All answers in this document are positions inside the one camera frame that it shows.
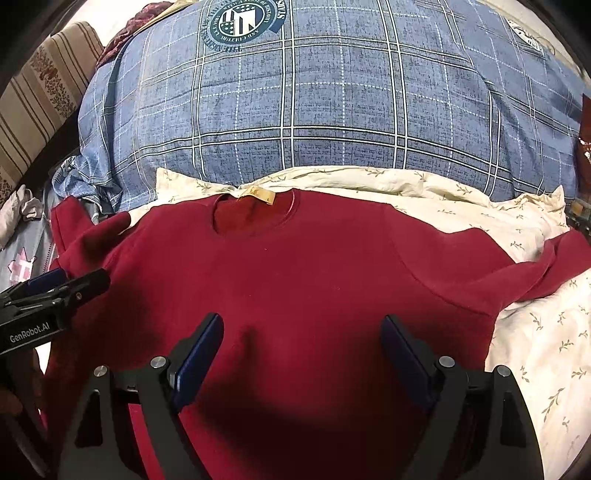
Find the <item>circular logo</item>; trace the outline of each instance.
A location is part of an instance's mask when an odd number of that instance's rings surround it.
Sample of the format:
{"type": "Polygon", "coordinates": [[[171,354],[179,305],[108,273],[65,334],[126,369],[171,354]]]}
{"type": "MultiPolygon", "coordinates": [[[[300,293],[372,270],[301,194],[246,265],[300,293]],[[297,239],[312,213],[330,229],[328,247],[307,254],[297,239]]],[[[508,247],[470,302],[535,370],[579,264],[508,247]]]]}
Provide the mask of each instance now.
{"type": "Polygon", "coordinates": [[[210,40],[222,47],[239,47],[263,34],[277,17],[272,0],[232,0],[209,20],[210,40]]]}

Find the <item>striped fabric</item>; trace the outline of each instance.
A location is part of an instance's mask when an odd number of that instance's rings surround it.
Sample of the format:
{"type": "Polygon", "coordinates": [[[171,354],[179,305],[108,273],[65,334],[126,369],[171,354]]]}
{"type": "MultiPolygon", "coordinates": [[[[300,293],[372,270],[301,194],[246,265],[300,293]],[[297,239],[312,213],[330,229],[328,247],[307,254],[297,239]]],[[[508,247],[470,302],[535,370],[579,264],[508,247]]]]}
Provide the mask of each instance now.
{"type": "Polygon", "coordinates": [[[0,203],[80,106],[103,46],[86,22],[48,38],[0,99],[0,203]]]}

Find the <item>gray fabric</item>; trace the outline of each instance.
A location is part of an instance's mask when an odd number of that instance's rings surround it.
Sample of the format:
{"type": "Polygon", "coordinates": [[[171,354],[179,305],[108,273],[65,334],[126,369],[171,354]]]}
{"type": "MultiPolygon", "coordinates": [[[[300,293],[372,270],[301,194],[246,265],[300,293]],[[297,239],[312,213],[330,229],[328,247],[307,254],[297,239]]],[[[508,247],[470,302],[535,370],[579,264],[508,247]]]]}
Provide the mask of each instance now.
{"type": "Polygon", "coordinates": [[[6,247],[21,218],[39,219],[42,212],[43,205],[24,185],[12,192],[0,209],[0,249],[6,247]]]}
{"type": "MultiPolygon", "coordinates": [[[[0,291],[48,271],[57,256],[51,236],[50,213],[61,199],[51,187],[51,181],[36,195],[41,200],[41,218],[30,222],[20,221],[6,248],[0,251],[0,291]]],[[[96,223],[96,205],[84,202],[86,210],[96,223]]]]}

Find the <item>red sweatshirt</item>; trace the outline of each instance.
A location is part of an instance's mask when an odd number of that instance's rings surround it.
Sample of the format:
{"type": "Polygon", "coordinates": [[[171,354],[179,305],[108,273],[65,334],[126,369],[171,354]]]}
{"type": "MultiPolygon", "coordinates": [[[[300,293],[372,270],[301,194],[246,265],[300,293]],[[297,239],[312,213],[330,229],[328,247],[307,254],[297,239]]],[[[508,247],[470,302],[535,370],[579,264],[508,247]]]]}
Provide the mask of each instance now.
{"type": "MultiPolygon", "coordinates": [[[[501,309],[591,267],[575,231],[515,264],[479,229],[442,233],[390,205],[299,190],[268,209],[218,200],[153,208],[124,235],[127,213],[93,226],[73,198],[54,210],[59,266],[111,275],[51,347],[56,445],[97,365],[144,365],[218,312],[222,346],[181,414],[214,480],[391,480],[424,418],[382,354],[384,316],[482,369],[501,309]]],[[[161,479],[138,408],[134,427],[150,478],[161,479]]]]}

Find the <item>sweatshirt sleeve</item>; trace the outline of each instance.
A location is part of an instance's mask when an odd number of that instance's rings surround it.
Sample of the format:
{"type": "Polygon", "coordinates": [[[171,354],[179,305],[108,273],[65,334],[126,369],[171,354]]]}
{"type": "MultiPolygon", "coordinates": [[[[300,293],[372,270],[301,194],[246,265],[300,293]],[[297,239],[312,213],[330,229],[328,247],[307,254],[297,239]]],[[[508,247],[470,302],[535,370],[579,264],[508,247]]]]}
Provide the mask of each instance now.
{"type": "Polygon", "coordinates": [[[59,255],[52,268],[63,268],[70,278],[100,268],[130,223],[129,213],[122,212],[95,225],[78,199],[66,198],[51,211],[51,233],[59,255]]]}
{"type": "Polygon", "coordinates": [[[554,293],[591,268],[591,247],[575,230],[547,240],[538,260],[515,263],[480,229],[444,233],[400,212],[394,216],[387,213],[389,233],[412,275],[446,301],[474,312],[496,316],[514,301],[554,293]]]}

